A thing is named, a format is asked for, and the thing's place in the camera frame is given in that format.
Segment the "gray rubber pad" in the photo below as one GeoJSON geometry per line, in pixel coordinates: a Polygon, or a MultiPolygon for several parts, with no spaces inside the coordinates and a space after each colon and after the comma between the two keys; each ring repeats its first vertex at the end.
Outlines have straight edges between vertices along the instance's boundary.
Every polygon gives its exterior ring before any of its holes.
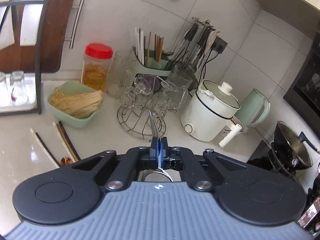
{"type": "Polygon", "coordinates": [[[308,240],[296,223],[255,227],[226,214],[209,193],[186,182],[132,182],[108,193],[87,217],[62,226],[22,222],[6,240],[308,240]]]}

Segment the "green plastic basket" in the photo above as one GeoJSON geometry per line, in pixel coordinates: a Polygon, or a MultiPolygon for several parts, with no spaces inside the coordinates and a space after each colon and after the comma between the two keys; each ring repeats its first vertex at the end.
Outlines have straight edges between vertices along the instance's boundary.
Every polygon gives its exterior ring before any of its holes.
{"type": "MultiPolygon", "coordinates": [[[[81,84],[80,82],[77,82],[77,81],[67,81],[66,83],[64,83],[63,85],[61,85],[59,87],[56,87],[55,89],[57,89],[57,88],[59,88],[60,91],[66,95],[90,93],[90,92],[95,91],[94,89],[87,87],[86,85],[81,84]]],[[[88,118],[85,118],[85,119],[75,118],[69,114],[66,114],[66,113],[60,111],[59,109],[55,108],[54,106],[50,105],[49,101],[50,101],[51,97],[53,96],[53,94],[54,94],[54,91],[47,98],[47,103],[50,108],[50,111],[59,120],[61,120],[65,124],[71,126],[72,128],[81,130],[82,128],[84,128],[87,125],[87,123],[92,119],[92,117],[94,117],[94,115],[99,111],[98,110],[98,111],[93,112],[92,115],[90,115],[88,118]]]]}

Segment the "red lid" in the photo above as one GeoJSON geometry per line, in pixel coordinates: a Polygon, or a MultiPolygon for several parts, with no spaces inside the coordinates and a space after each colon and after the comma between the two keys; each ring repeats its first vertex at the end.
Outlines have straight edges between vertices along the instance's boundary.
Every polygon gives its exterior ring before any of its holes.
{"type": "Polygon", "coordinates": [[[89,57],[99,59],[111,59],[113,55],[113,50],[110,46],[104,44],[90,43],[85,47],[84,53],[89,57]]]}

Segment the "wall outlet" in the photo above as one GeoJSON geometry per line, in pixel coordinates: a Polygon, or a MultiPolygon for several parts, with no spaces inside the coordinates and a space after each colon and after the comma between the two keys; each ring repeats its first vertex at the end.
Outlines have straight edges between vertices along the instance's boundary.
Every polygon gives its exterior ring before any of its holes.
{"type": "Polygon", "coordinates": [[[219,54],[221,54],[224,49],[226,48],[226,46],[228,45],[228,43],[226,43],[223,39],[221,39],[219,36],[217,36],[216,40],[214,41],[214,43],[212,44],[213,46],[213,50],[215,50],[216,52],[218,52],[219,54]]]}

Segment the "kitchen counter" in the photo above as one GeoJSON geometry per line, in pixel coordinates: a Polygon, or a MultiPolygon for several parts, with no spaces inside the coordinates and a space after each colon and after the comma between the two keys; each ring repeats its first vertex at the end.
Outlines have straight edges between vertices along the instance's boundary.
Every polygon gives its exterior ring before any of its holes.
{"type": "MultiPolygon", "coordinates": [[[[39,133],[57,160],[67,156],[56,130],[52,125],[54,117],[47,111],[46,98],[54,87],[62,81],[46,81],[42,85],[43,114],[25,114],[0,118],[0,234],[5,235],[20,221],[12,205],[12,193],[16,186],[37,174],[55,169],[48,157],[39,147],[30,132],[32,127],[39,133]]],[[[65,125],[65,129],[79,156],[84,159],[107,149],[114,149],[124,154],[128,148],[150,146],[150,143],[131,137],[119,125],[116,118],[115,100],[108,96],[102,104],[101,111],[83,130],[74,130],[65,125]]],[[[246,162],[263,139],[255,130],[250,129],[246,135],[238,135],[224,148],[219,146],[222,136],[218,135],[211,142],[201,142],[183,131],[179,113],[168,113],[165,117],[169,146],[183,146],[194,154],[202,155],[206,148],[231,158],[246,162]]],[[[171,173],[174,180],[179,180],[177,172],[171,173]]]]}

